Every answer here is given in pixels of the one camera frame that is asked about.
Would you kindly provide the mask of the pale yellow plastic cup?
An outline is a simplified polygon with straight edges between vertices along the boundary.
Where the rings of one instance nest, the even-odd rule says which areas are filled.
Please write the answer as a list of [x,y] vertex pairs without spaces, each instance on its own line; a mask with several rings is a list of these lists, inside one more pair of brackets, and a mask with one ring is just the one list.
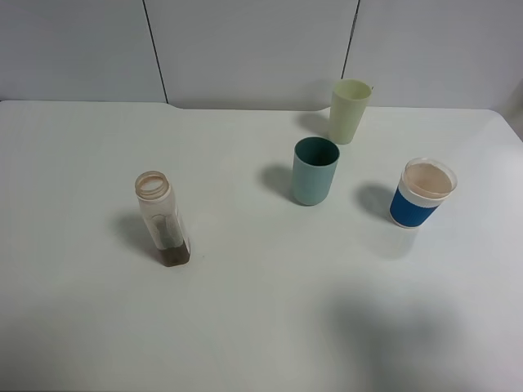
[[352,142],[372,93],[372,87],[357,79],[342,79],[335,84],[328,131],[333,143]]

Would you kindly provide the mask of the clear plastic drink bottle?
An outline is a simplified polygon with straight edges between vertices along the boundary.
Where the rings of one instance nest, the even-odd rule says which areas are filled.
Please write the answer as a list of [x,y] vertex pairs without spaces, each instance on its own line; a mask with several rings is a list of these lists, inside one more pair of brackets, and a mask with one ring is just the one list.
[[160,171],[146,171],[136,178],[135,193],[163,264],[167,267],[187,264],[190,241],[168,178]]

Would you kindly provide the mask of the blue sleeved clear cup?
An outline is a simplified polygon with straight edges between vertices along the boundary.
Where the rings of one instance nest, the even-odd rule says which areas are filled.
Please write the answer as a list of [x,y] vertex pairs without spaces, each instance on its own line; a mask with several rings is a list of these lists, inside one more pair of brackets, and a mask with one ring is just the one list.
[[404,228],[418,228],[453,193],[454,172],[430,158],[406,163],[389,207],[393,222]]

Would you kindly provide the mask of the teal plastic cup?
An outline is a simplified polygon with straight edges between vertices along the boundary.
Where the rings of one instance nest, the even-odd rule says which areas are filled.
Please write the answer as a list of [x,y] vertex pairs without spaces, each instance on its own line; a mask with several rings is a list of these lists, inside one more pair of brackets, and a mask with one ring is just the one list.
[[298,203],[314,206],[327,198],[339,158],[339,148],[322,137],[310,136],[295,144],[292,192]]

